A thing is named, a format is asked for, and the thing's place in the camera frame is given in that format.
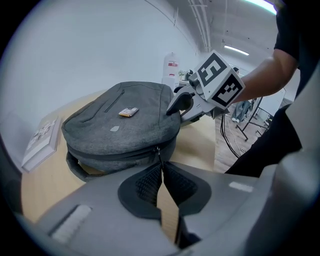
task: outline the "person's arm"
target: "person's arm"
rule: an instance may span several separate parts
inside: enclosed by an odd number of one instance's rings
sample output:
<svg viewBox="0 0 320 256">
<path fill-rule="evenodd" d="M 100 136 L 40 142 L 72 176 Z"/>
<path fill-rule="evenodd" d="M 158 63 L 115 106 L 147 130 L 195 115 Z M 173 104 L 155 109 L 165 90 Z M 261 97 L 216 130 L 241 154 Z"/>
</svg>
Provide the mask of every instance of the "person's arm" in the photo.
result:
<svg viewBox="0 0 320 256">
<path fill-rule="evenodd" d="M 268 96 L 281 90 L 298 67 L 299 33 L 295 19 L 285 6 L 277 12 L 278 35 L 271 57 L 242 77 L 245 89 L 235 102 Z"/>
<path fill-rule="evenodd" d="M 298 61 L 294 57 L 283 50 L 274 49 L 271 57 L 242 77 L 245 89 L 235 102 L 275 94 L 290 81 L 297 67 Z"/>
</svg>

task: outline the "ceiling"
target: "ceiling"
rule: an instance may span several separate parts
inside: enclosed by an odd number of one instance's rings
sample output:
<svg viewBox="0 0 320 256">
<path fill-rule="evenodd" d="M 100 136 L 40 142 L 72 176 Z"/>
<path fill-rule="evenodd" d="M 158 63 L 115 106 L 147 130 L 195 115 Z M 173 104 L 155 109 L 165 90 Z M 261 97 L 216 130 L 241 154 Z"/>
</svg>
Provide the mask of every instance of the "ceiling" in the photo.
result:
<svg viewBox="0 0 320 256">
<path fill-rule="evenodd" d="M 212 50 L 233 52 L 224 49 L 224 45 L 232 46 L 249 53 L 249 56 L 237 52 L 237 58 L 258 65 L 269 56 L 277 37 L 276 16 L 271 12 L 244 0 L 202 0 L 209 26 L 211 49 L 206 50 L 200 30 L 188 0 L 168 0 L 178 8 L 178 19 L 183 19 L 201 52 Z M 200 5 L 200 0 L 193 0 Z M 201 6 L 198 9 L 203 26 L 204 15 Z"/>
</svg>

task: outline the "floor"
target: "floor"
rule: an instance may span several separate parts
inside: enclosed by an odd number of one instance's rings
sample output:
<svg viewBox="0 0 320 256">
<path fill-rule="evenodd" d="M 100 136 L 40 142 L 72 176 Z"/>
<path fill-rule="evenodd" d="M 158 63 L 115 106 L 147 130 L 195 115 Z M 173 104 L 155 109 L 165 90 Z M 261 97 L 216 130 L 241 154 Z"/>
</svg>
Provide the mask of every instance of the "floor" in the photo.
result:
<svg viewBox="0 0 320 256">
<path fill-rule="evenodd" d="M 228 108 L 230 113 L 225 116 L 225 122 L 224 122 L 225 134 L 232 148 L 236 151 L 238 155 L 240 155 L 240 154 L 243 154 L 243 152 L 240 151 L 241 149 L 244 152 L 248 151 L 251 148 L 251 145 L 258 139 L 258 137 L 260 137 L 260 134 L 257 131 L 259 131 L 262 134 L 265 131 L 265 129 L 260 128 L 254 124 L 249 124 L 244 130 L 244 133 L 248 137 L 248 140 L 245 141 L 246 139 L 245 136 L 241 133 L 241 131 L 238 128 L 236 128 L 237 123 L 231 120 L 231 116 L 232 116 L 232 113 L 234 112 L 235 106 L 236 104 L 231 105 Z M 238 124 L 242 129 L 247 124 L 247 120 L 249 120 L 251 115 L 246 117 L 245 118 L 246 120 Z M 259 116 L 256 116 L 256 117 L 257 119 L 253 118 L 251 122 L 257 123 L 259 125 L 263 125 L 264 122 L 259 118 Z M 215 144 L 214 171 L 219 173 L 225 173 L 235 163 L 235 161 L 237 160 L 237 157 L 230 151 L 230 149 L 226 144 L 225 139 L 222 137 L 220 133 L 220 125 L 221 125 L 221 117 L 218 117 L 215 119 L 216 144 Z"/>
</svg>

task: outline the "gray backpack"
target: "gray backpack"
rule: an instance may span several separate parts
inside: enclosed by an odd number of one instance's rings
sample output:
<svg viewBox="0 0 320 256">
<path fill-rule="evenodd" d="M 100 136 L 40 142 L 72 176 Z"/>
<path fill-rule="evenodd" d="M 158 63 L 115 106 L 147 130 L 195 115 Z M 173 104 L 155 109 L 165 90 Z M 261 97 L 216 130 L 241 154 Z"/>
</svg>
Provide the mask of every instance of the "gray backpack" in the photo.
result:
<svg viewBox="0 0 320 256">
<path fill-rule="evenodd" d="M 121 82 L 72 114 L 62 124 L 70 170 L 81 180 L 136 165 L 168 161 L 176 146 L 180 113 L 166 115 L 174 94 L 165 84 Z M 138 108 L 132 117 L 119 112 Z M 105 174 L 88 174 L 79 162 Z"/>
</svg>

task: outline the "wooden table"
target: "wooden table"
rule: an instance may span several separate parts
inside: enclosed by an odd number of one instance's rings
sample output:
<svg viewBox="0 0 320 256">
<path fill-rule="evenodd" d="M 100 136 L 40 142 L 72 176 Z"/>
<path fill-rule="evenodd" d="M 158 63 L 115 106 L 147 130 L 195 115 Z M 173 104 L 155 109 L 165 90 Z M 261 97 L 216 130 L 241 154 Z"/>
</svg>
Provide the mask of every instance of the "wooden table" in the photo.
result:
<svg viewBox="0 0 320 256">
<path fill-rule="evenodd" d="M 72 113 L 93 101 L 103 91 L 80 98 L 47 115 L 56 115 L 64 121 Z M 180 129 L 171 161 L 213 171 L 215 161 L 215 121 L 203 116 L 200 121 Z M 56 152 L 35 170 L 22 175 L 21 200 L 23 215 L 32 222 L 55 203 L 62 200 L 85 183 L 78 179 L 66 163 L 67 144 L 59 132 Z M 162 211 L 162 228 L 174 241 L 178 223 L 178 208 L 164 184 L 158 192 L 158 208 Z"/>
</svg>

